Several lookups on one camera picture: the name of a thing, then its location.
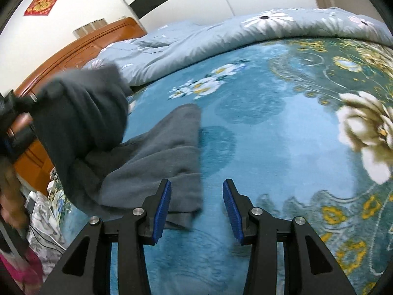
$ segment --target gray sweater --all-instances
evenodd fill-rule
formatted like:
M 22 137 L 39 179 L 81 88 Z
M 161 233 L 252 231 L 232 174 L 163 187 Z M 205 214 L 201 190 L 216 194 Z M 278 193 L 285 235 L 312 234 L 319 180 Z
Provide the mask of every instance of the gray sweater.
M 130 89 L 115 66 L 61 73 L 37 97 L 42 95 L 50 100 L 31 112 L 37 137 L 78 209 L 103 220 L 118 218 L 140 207 L 167 178 L 172 182 L 167 226 L 191 227 L 202 206 L 197 105 L 176 108 L 150 131 L 121 144 Z

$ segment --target white flower pattern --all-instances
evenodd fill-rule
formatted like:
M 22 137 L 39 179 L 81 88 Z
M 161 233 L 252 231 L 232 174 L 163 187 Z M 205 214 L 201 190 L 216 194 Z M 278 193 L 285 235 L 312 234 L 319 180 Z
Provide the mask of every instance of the white flower pattern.
M 327 19 L 322 18 L 321 21 L 325 27 L 320 28 L 320 34 L 326 35 L 326 33 L 328 33 L 329 36 L 335 36 L 346 33 L 343 20 L 338 17 L 328 17 Z
M 244 63 L 242 64 L 226 64 L 223 65 L 211 72 L 211 76 L 214 77 L 221 77 L 221 76 L 228 76 L 228 75 L 234 75 L 236 74 L 239 70 L 241 70 L 245 66 Z
M 271 10 L 262 12 L 242 23 L 246 23 L 244 25 L 246 28 L 256 25 L 263 33 L 266 33 L 268 29 L 272 29 L 275 33 L 278 33 L 284 28 L 289 28 L 289 22 L 294 22 L 293 17 L 284 12 Z
M 131 103 L 128 104 L 128 114 L 130 114 L 136 106 L 136 101 L 132 101 Z
M 367 35 L 370 38 L 377 38 L 378 33 L 377 30 L 374 27 L 374 23 L 370 21 L 366 21 L 365 19 L 361 19 L 360 17 L 351 15 L 348 17 L 352 22 L 356 23 L 358 27 L 360 27 L 362 30 L 366 31 Z
M 89 69 L 96 70 L 101 67 L 104 63 L 103 59 L 95 59 L 91 62 Z
M 393 108 L 370 93 L 340 94 L 339 141 L 361 152 L 363 167 L 377 184 L 389 180 L 393 166 Z
M 236 74 L 243 70 L 244 63 L 240 64 L 225 64 L 210 72 L 205 78 L 201 78 L 196 82 L 189 80 L 188 82 L 180 85 L 178 88 L 172 88 L 169 93 L 169 99 L 176 99 L 190 94 L 195 94 L 194 99 L 199 99 L 202 96 L 211 94 L 219 89 L 225 83 L 225 77 Z

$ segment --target wooden headboard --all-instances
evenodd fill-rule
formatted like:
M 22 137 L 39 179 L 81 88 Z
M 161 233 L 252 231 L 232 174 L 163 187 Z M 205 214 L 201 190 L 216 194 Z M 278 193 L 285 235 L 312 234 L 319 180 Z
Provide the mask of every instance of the wooden headboard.
M 82 68 L 88 61 L 113 42 L 144 36 L 146 32 L 137 22 L 127 17 L 97 29 L 72 42 L 41 64 L 15 90 L 19 96 L 36 93 L 53 74 L 66 69 Z M 31 117 L 24 114 L 12 125 L 9 134 L 16 134 L 31 122 Z M 46 193 L 50 181 L 49 172 L 53 165 L 41 143 L 37 140 L 14 164 L 18 174 L 33 188 Z

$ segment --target floral fabric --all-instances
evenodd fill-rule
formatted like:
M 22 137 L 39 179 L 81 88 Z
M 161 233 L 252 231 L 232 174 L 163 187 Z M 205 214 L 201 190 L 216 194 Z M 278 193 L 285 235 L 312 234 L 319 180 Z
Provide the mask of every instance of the floral fabric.
M 115 63 L 130 86 L 138 86 L 238 47 L 298 36 L 356 38 L 393 46 L 387 26 L 364 15 L 339 8 L 277 8 L 215 25 L 169 24 L 141 38 L 108 45 L 85 68 Z
M 266 30 L 283 20 L 276 17 Z M 329 17 L 326 23 L 341 27 Z M 145 247 L 154 295 L 242 293 L 250 248 L 233 238 L 222 198 L 226 178 L 273 216 L 304 216 L 357 294 L 366 295 L 384 272 L 393 255 L 390 48 L 321 37 L 257 43 L 170 74 L 132 103 L 125 140 L 179 105 L 202 108 L 204 209 L 190 232 L 166 230 Z M 87 218 L 71 209 L 64 222 L 73 223 L 75 236 Z M 115 246 L 112 294 L 116 265 Z M 281 295 L 282 260 L 278 267 Z
M 64 194 L 56 169 L 51 171 L 50 179 L 55 183 L 48 196 L 48 203 L 50 205 L 50 210 L 56 219 L 57 225 L 62 227 L 64 216 L 71 212 L 72 203 Z
M 40 192 L 36 194 L 27 240 L 30 248 L 42 263 L 45 281 L 67 245 L 56 218 L 51 212 L 47 198 Z

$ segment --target silver screw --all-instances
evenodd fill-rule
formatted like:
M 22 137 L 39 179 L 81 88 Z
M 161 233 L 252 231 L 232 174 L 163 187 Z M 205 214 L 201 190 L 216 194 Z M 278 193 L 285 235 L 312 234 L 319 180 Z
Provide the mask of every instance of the silver screw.
M 140 216 L 140 215 L 142 215 L 144 212 L 145 212 L 145 210 L 144 210 L 143 208 L 141 208 L 141 207 L 137 207 L 137 208 L 134 208 L 134 209 L 132 210 L 132 214 L 134 214 L 134 215 L 136 215 L 136 216 Z
M 30 93 L 30 97 L 33 99 L 34 102 L 38 101 L 38 99 L 37 99 L 37 97 L 35 96 L 34 93 Z
M 99 217 L 98 216 L 92 216 L 89 219 L 89 224 L 90 225 L 97 225 L 99 223 Z
M 263 209 L 259 207 L 254 207 L 251 209 L 251 213 L 254 215 L 261 215 L 263 213 Z
M 306 223 L 306 220 L 304 218 L 302 218 L 301 216 L 298 216 L 295 218 L 295 222 L 296 222 L 296 224 L 303 225 Z

